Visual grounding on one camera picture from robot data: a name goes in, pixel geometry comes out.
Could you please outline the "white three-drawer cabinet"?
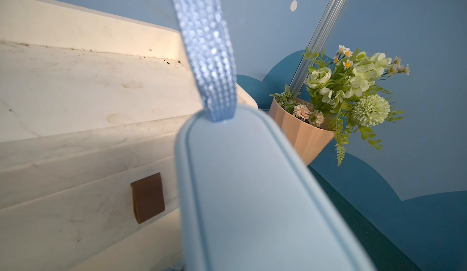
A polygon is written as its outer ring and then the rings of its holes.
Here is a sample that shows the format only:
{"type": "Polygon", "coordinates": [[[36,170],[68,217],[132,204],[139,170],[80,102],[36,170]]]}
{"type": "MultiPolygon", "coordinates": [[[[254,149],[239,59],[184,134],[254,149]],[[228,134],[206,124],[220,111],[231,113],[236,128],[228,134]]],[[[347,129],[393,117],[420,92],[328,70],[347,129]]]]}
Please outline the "white three-drawer cabinet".
{"type": "Polygon", "coordinates": [[[1,0],[1,269],[177,266],[175,137],[201,108],[178,31],[1,0]]]}

